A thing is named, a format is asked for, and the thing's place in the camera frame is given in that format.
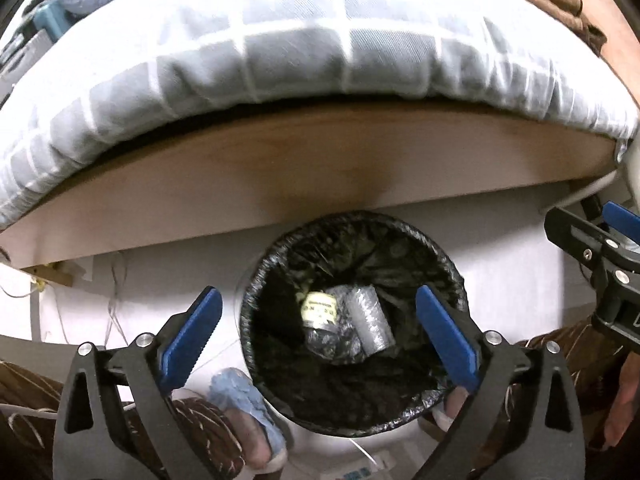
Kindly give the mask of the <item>person's right hand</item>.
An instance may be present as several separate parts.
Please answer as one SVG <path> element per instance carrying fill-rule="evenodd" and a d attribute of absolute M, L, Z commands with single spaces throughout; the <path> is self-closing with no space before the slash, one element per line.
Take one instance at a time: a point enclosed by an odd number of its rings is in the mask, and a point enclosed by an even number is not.
<path fill-rule="evenodd" d="M 640 356 L 630 352 L 620 370 L 620 388 L 604 424 L 603 451 L 618 445 L 634 420 L 639 408 L 639 382 Z"/>

